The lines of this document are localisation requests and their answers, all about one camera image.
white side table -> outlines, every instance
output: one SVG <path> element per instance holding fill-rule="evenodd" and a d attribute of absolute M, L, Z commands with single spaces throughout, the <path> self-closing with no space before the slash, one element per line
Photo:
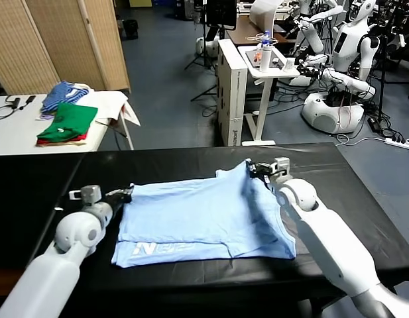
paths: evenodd
<path fill-rule="evenodd" d="M 88 103 L 87 99 L 81 101 L 80 104 L 85 106 L 97 106 L 99 111 L 107 110 L 105 104 L 110 103 L 114 92 L 101 91 L 98 92 L 99 100 L 91 99 Z M 0 96 L 0 106 L 6 105 L 5 98 L 7 96 Z M 9 98 L 9 101 L 13 101 L 14 98 L 20 98 L 19 106 L 23 106 L 29 95 L 15 95 Z M 32 103 L 27 105 L 23 110 L 15 111 L 10 117 L 0 120 L 0 156 L 4 155 L 16 155 L 16 154 L 55 154 L 55 153 L 71 153 L 71 152 L 90 152 L 97 151 L 104 134 L 107 131 L 107 126 L 110 123 L 110 119 L 98 119 L 98 115 L 91 122 L 88 130 L 88 136 L 86 137 L 85 144 L 83 145 L 59 145 L 59 146 L 47 146 L 37 147 L 36 136 L 43 130 L 50 126 L 52 121 L 38 121 L 37 118 L 40 115 L 40 109 L 42 107 L 42 101 L 45 99 L 45 94 L 36 95 Z M 131 106 L 125 102 L 125 106 L 131 110 Z M 121 124 L 127 136 L 127 144 L 131 150 L 133 150 L 133 144 L 129 130 L 127 128 L 124 114 L 122 111 L 118 111 L 117 116 L 120 115 Z"/>
<path fill-rule="evenodd" d="M 247 67 L 249 68 L 249 72 L 251 76 L 257 80 L 260 80 L 264 83 L 263 92 L 262 92 L 262 99 L 260 102 L 259 107 L 259 115 L 257 116 L 257 124 L 253 118 L 253 114 L 244 114 L 245 119 L 249 125 L 251 135 L 253 136 L 253 141 L 243 141 L 243 146 L 270 146 L 275 144 L 274 140 L 262 140 L 262 132 L 264 126 L 264 120 L 266 119 L 266 113 L 268 110 L 269 104 L 269 95 L 270 95 L 270 88 L 272 87 L 272 82 L 274 79 L 278 78 L 295 78 L 300 75 L 299 71 L 295 68 L 291 70 L 284 71 L 280 70 L 279 68 L 270 68 L 268 72 L 260 72 L 258 68 L 254 68 L 251 65 L 249 58 L 246 55 L 247 51 L 256 50 L 257 46 L 240 46 L 238 47 L 238 51 L 240 55 L 243 57 Z M 275 53 L 276 57 L 279 60 L 286 64 L 286 57 L 282 55 L 281 52 L 278 51 L 277 48 L 272 48 L 273 52 Z"/>

black bag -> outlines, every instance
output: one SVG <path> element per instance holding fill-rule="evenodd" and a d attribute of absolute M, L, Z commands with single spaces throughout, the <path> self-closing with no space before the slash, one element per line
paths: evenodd
<path fill-rule="evenodd" d="M 134 40 L 138 38 L 138 21 L 124 20 L 123 27 L 125 28 L 126 37 L 128 40 Z"/>

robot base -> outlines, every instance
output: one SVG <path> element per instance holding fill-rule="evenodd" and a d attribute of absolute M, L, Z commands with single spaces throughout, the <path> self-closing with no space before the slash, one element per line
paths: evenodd
<path fill-rule="evenodd" d="M 313 93 L 306 98 L 302 116 L 313 128 L 328 134 L 355 131 L 363 116 L 361 104 L 330 107 L 325 100 L 328 92 Z"/>
<path fill-rule="evenodd" d="M 205 42 L 206 54 L 209 58 L 216 58 L 219 50 L 219 36 L 215 36 L 213 41 Z M 196 40 L 196 53 L 198 55 L 203 54 L 203 37 Z"/>

power strip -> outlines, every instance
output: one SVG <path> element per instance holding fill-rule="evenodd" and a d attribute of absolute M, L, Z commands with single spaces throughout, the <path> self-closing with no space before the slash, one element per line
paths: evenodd
<path fill-rule="evenodd" d="M 409 142 L 408 141 L 406 141 L 406 144 L 402 144 L 401 142 L 392 141 L 391 138 L 385 138 L 385 143 L 390 144 L 391 146 L 396 146 L 396 147 L 409 149 Z"/>

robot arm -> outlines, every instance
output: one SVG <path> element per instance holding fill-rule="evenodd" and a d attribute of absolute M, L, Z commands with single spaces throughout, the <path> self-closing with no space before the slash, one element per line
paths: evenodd
<path fill-rule="evenodd" d="M 379 39 L 375 36 L 364 37 L 360 43 L 361 64 L 359 79 L 366 81 L 372 68 L 372 61 L 379 47 Z"/>
<path fill-rule="evenodd" d="M 274 187 L 279 205 L 297 224 L 298 236 L 323 274 L 365 317 L 409 317 L 409 301 L 380 283 L 371 254 L 344 220 L 323 204 L 314 186 L 292 178 L 288 158 L 250 168 L 252 175 L 266 174 L 263 180 Z"/>
<path fill-rule="evenodd" d="M 330 57 L 327 54 L 309 55 L 306 56 L 306 59 L 302 62 L 302 66 L 306 68 L 308 66 L 326 64 L 329 60 Z"/>
<path fill-rule="evenodd" d="M 29 264 L 0 308 L 0 318 L 57 318 L 78 282 L 80 264 L 95 251 L 119 208 L 130 202 L 132 190 L 133 185 L 112 191 L 104 201 L 98 185 L 72 191 L 71 199 L 81 199 L 84 207 L 59 222 L 46 252 Z"/>
<path fill-rule="evenodd" d="M 302 14 L 302 5 L 308 9 L 307 1 L 299 1 L 300 2 L 300 14 Z M 309 42 L 309 45 L 312 47 L 312 50 L 315 53 L 322 52 L 323 50 L 323 43 L 318 36 L 318 33 L 315 29 L 314 23 L 320 22 L 328 17 L 332 17 L 334 15 L 338 15 L 343 12 L 343 6 L 338 5 L 335 0 L 325 0 L 324 3 L 327 3 L 332 9 L 317 13 L 311 17 L 307 17 L 307 15 L 302 14 L 302 18 L 300 18 L 298 23 L 298 28 L 303 32 L 304 37 Z"/>
<path fill-rule="evenodd" d="M 310 5 L 312 0 L 298 0 L 298 5 L 300 7 L 300 15 L 303 17 L 310 15 Z"/>
<path fill-rule="evenodd" d="M 325 20 L 329 17 L 332 17 L 334 15 L 339 15 L 341 12 L 343 12 L 343 6 L 342 5 L 338 5 L 335 0 L 325 0 L 324 3 L 326 3 L 327 5 L 329 5 L 331 7 L 330 10 L 327 11 L 323 11 L 323 12 L 319 12 L 316 13 L 315 15 L 313 15 L 309 20 L 310 22 L 314 23 L 314 22 L 318 22 L 321 20 Z"/>
<path fill-rule="evenodd" d="M 352 94 L 358 95 L 362 99 L 370 99 L 375 95 L 375 88 L 367 82 L 336 72 L 333 68 L 324 69 L 321 80 L 336 83 L 342 87 L 342 90 L 347 88 Z"/>

